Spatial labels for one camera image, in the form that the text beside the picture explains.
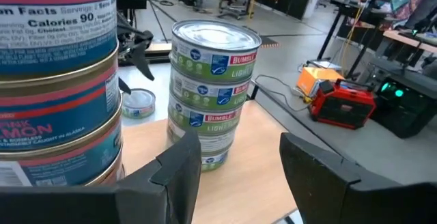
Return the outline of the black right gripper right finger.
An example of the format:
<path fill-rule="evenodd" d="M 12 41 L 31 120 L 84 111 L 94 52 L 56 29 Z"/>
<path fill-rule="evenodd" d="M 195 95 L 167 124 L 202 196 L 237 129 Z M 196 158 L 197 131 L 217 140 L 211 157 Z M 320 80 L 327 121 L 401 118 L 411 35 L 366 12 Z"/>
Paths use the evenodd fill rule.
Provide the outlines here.
<path fill-rule="evenodd" d="M 399 184 L 288 132 L 279 153 L 304 224 L 437 224 L 437 183 Z"/>

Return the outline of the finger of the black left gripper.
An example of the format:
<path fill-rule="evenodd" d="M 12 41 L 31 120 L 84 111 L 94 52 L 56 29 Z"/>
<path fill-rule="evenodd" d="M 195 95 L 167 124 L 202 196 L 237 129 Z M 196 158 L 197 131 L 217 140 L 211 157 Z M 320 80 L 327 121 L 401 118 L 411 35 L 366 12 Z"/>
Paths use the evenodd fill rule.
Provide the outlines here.
<path fill-rule="evenodd" d="M 134 45 L 131 48 L 130 61 L 137 67 L 137 69 L 143 74 L 143 76 L 153 81 L 154 76 L 149 68 L 148 61 L 145 59 L 146 46 L 146 41 Z"/>
<path fill-rule="evenodd" d="M 118 78 L 118 83 L 119 83 L 119 88 L 121 91 L 131 95 L 131 93 L 132 93 L 131 88 L 129 88 L 129 86 L 120 77 Z"/>

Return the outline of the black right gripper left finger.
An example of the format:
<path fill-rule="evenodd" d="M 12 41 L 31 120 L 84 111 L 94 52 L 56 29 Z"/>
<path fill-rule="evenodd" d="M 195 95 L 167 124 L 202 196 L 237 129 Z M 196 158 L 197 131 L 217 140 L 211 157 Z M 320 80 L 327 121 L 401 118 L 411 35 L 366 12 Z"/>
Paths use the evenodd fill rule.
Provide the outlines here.
<path fill-rule="evenodd" d="M 108 186 L 0 187 L 0 224 L 191 224 L 201 175 L 193 130 Z"/>

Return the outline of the green label tuna can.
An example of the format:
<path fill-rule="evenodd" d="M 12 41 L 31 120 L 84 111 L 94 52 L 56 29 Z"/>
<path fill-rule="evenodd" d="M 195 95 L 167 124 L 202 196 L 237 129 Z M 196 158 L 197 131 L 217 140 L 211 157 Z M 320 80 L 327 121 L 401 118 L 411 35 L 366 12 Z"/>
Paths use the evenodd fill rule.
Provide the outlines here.
<path fill-rule="evenodd" d="M 122 113 L 132 119 L 142 119 L 155 112 L 156 97 L 147 89 L 134 88 L 122 93 Z"/>
<path fill-rule="evenodd" d="M 167 120 L 167 136 L 172 143 L 178 142 L 185 134 L 185 130 L 180 128 L 171 118 Z M 199 132 L 198 137 L 201 143 L 202 152 L 218 152 L 228 150 L 235 138 L 236 129 L 218 135 L 203 135 Z"/>
<path fill-rule="evenodd" d="M 203 135 L 215 135 L 233 130 L 240 121 L 243 106 L 230 111 L 206 111 L 185 105 L 169 95 L 168 115 L 180 128 L 192 128 Z"/>
<path fill-rule="evenodd" d="M 201 170 L 212 171 L 218 169 L 223 165 L 228 156 L 229 148 L 217 150 L 214 152 L 201 152 Z"/>
<path fill-rule="evenodd" d="M 169 58 L 175 69 L 215 83 L 249 79 L 261 46 L 250 29 L 217 20 L 181 20 L 171 28 Z"/>
<path fill-rule="evenodd" d="M 170 93 L 186 106 L 205 111 L 230 111 L 241 106 L 246 100 L 251 75 L 241 81 L 230 83 L 203 81 L 179 70 L 175 66 L 173 53 L 169 54 L 169 59 Z"/>

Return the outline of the blue pink salmon can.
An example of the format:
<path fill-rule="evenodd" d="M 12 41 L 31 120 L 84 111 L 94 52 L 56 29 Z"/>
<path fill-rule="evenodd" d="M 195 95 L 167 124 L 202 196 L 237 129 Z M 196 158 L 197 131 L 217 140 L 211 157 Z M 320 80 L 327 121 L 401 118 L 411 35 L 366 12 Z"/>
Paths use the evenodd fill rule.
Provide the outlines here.
<path fill-rule="evenodd" d="M 0 80 L 78 70 L 116 48 L 116 0 L 0 0 Z"/>
<path fill-rule="evenodd" d="M 0 186 L 74 186 L 104 181 L 120 166 L 122 107 L 103 125 L 49 148 L 0 152 Z"/>
<path fill-rule="evenodd" d="M 67 143 L 107 122 L 120 103 L 117 54 L 72 72 L 0 81 L 0 151 Z"/>
<path fill-rule="evenodd" d="M 115 160 L 99 176 L 86 183 L 85 186 L 108 185 L 121 180 L 125 176 L 122 163 L 122 149 L 118 152 Z"/>

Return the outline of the wooden shelf board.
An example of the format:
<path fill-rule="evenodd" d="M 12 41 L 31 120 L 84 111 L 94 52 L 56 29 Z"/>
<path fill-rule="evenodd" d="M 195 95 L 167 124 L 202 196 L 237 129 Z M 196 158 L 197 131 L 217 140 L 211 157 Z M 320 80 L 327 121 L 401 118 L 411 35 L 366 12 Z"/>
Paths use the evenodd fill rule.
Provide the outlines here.
<path fill-rule="evenodd" d="M 244 104 L 227 160 L 201 175 L 193 224 L 274 223 L 296 209 L 279 155 L 284 130 L 257 102 Z"/>

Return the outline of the red black case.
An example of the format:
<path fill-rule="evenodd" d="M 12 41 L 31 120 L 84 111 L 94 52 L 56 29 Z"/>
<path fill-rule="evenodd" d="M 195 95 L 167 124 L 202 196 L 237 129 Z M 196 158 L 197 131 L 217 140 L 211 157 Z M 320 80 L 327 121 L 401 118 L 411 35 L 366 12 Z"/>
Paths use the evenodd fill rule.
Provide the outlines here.
<path fill-rule="evenodd" d="M 362 128 L 376 108 L 373 87 L 351 80 L 322 81 L 308 106 L 310 118 L 344 128 Z"/>

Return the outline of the black workstation green lights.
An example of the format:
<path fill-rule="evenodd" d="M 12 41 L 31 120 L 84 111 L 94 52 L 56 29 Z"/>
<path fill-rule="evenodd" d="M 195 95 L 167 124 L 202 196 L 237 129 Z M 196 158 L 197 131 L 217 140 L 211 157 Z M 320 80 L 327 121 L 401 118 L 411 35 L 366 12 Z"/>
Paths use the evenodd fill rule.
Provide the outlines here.
<path fill-rule="evenodd" d="M 405 139 L 419 134 L 437 116 L 437 80 L 383 59 L 370 62 L 377 108 L 371 119 Z"/>

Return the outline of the black floor mat striped edge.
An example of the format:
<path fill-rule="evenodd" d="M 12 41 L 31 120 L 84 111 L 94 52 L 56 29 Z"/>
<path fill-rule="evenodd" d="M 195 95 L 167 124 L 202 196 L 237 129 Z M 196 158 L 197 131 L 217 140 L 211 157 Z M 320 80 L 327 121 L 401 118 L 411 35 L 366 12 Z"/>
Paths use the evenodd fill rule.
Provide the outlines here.
<path fill-rule="evenodd" d="M 280 44 L 272 39 L 270 39 L 268 36 L 260 36 L 262 43 L 260 45 L 260 48 L 278 48 L 280 47 Z"/>

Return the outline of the orange box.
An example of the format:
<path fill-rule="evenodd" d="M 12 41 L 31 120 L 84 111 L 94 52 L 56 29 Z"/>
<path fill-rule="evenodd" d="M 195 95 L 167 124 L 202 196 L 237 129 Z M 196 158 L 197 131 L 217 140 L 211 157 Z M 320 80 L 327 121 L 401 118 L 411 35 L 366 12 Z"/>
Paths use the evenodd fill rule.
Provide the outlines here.
<path fill-rule="evenodd" d="M 300 72 L 296 86 L 304 95 L 312 97 L 317 92 L 319 83 L 322 81 L 335 82 L 337 79 L 343 79 L 343 77 L 333 69 L 304 67 Z"/>

